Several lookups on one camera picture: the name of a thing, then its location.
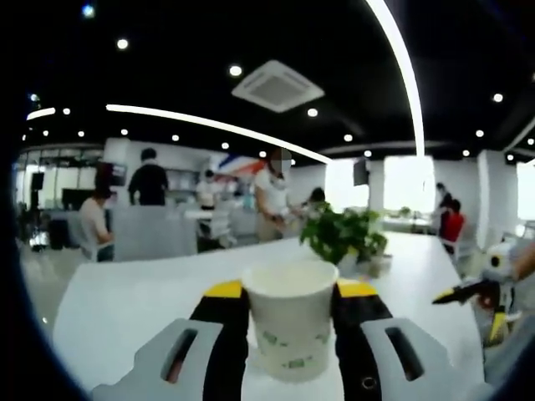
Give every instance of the white shirt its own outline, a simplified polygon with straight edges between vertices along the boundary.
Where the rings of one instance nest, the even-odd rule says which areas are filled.
[[[82,219],[82,227],[86,236],[90,236],[88,240],[94,244],[99,243],[97,233],[101,236],[108,234],[106,228],[106,219],[104,217],[104,209],[99,206],[97,201],[93,198],[88,198],[80,207],[80,218]]]
[[[268,171],[268,168],[258,171],[254,177],[254,185],[264,191],[267,213],[272,215],[288,214],[288,173],[285,173],[283,188],[274,185],[275,177]]]
[[[197,184],[196,193],[198,194],[201,206],[215,206],[217,194],[220,192],[221,187],[216,182],[201,181]]]

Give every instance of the air conditioning vent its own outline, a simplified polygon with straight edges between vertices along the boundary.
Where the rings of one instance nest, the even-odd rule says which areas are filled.
[[[244,78],[232,95],[282,113],[325,93],[297,71],[271,60]]]

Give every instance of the curved light strip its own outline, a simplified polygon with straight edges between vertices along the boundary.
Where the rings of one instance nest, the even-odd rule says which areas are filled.
[[[418,95],[415,71],[410,62],[409,52],[385,0],[366,0],[366,2],[375,14],[383,31],[385,31],[385,35],[390,42],[395,59],[400,67],[403,83],[407,91],[407,98],[409,98],[412,124],[415,129],[416,155],[423,156],[425,155],[424,121],[421,114],[420,96]]]
[[[106,109],[108,111],[118,111],[121,113],[153,115],[155,117],[162,117],[164,119],[178,119],[180,121],[187,121],[188,123],[205,125],[207,127],[212,127],[216,129],[223,129],[225,131],[233,132],[234,134],[248,136],[249,138],[253,138],[255,140],[261,140],[262,142],[267,142],[274,146],[281,146],[292,152],[299,153],[300,155],[307,156],[310,159],[314,159],[322,163],[329,163],[332,161],[332,159],[330,159],[329,157],[320,155],[319,153],[313,152],[311,150],[306,150],[301,146],[290,144],[285,140],[280,140],[277,138],[273,138],[269,135],[260,134],[256,131],[251,131],[250,129],[236,127],[236,125],[221,123],[213,119],[203,119],[202,117],[197,117],[195,115],[176,113],[173,111],[159,109],[149,109],[148,107],[124,106],[121,104],[107,104]]]
[[[48,109],[36,110],[28,114],[26,116],[26,120],[28,121],[29,119],[36,119],[38,117],[44,117],[45,115],[52,115],[55,112],[56,112],[56,109],[54,107],[49,107]]]

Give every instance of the person in white shirt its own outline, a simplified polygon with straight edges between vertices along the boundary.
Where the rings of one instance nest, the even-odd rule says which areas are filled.
[[[104,203],[110,197],[111,191],[108,186],[97,187],[93,195],[85,200],[79,211],[82,227],[88,240],[99,246],[107,243],[110,244],[99,250],[97,261],[113,260],[114,249],[111,242],[114,237],[106,228],[106,219],[104,216]]]
[[[299,211],[289,203],[290,165],[289,152],[279,149],[273,152],[269,162],[255,176],[257,235],[260,242],[281,239],[286,228],[285,217],[289,213],[300,215]]]
[[[213,211],[221,194],[221,187],[215,182],[215,175],[212,170],[207,170],[204,180],[197,184],[197,202],[204,211]]]

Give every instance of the person in black shirt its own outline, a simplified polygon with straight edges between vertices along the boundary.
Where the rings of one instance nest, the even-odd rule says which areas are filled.
[[[135,171],[128,186],[131,205],[135,204],[134,195],[139,192],[140,205],[164,206],[169,181],[164,168],[156,162],[156,151],[152,148],[143,150],[141,164],[142,166]]]
[[[439,226],[438,235],[440,238],[442,238],[444,235],[444,229],[446,227],[446,220],[448,218],[448,207],[452,205],[453,196],[451,196],[451,193],[441,182],[436,184],[436,190],[438,191],[439,197],[441,199],[436,212],[440,213],[441,215],[441,224]]]

